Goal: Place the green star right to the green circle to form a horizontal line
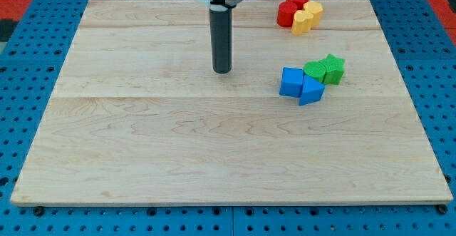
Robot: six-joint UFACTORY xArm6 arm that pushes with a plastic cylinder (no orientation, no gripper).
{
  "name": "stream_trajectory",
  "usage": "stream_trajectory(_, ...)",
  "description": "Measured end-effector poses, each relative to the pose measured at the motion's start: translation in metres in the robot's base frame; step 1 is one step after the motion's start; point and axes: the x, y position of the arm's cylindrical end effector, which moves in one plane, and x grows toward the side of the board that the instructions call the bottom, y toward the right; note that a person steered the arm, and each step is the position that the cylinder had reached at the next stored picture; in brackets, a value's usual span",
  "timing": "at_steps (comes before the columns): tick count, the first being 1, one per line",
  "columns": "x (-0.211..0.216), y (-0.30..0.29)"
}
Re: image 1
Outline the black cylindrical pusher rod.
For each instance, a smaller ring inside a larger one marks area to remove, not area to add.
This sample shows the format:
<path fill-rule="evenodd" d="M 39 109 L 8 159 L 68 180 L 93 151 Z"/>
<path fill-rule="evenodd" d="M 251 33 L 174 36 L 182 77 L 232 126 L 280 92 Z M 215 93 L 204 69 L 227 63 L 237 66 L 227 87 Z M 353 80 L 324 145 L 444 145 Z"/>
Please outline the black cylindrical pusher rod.
<path fill-rule="evenodd" d="M 232 69 L 232 10 L 221 4 L 209 8 L 212 68 L 216 73 Z"/>

